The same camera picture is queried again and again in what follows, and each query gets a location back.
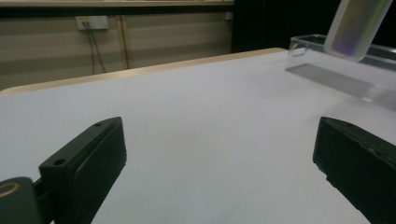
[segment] transparent box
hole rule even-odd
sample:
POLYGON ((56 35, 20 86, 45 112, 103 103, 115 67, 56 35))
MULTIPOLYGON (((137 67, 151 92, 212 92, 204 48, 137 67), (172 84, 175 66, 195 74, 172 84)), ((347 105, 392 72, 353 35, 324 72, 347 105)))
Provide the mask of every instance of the transparent box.
POLYGON ((372 45, 360 62, 325 53, 325 35, 291 39, 286 70, 396 111, 396 49, 372 45))

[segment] white tabletop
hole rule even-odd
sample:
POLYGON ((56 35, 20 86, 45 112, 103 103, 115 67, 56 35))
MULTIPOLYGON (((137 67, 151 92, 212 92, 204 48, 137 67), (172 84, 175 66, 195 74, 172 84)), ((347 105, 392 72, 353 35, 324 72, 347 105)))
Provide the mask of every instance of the white tabletop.
POLYGON ((0 179, 101 119, 127 165, 93 223, 368 223, 312 162, 321 116, 396 144, 396 113, 284 71, 286 52, 0 97, 0 179))

